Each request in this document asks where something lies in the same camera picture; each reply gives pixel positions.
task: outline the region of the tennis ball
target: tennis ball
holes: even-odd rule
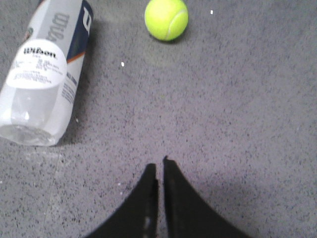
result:
[[[180,36],[188,23],[188,10],[181,0],[150,0],[144,13],[148,31],[157,39],[170,41]]]

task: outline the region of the gray floor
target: gray floor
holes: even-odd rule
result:
[[[0,1],[0,86],[37,2]],[[0,237],[81,238],[154,162],[165,238],[169,155],[249,235],[316,238],[317,1],[187,0],[189,25],[173,44],[147,33],[147,0],[89,2],[65,136],[50,148],[0,139]]]

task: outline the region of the white label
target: white label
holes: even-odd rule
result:
[[[15,88],[46,89],[65,80],[67,62],[62,50],[53,42],[35,39],[18,50],[6,83]]]

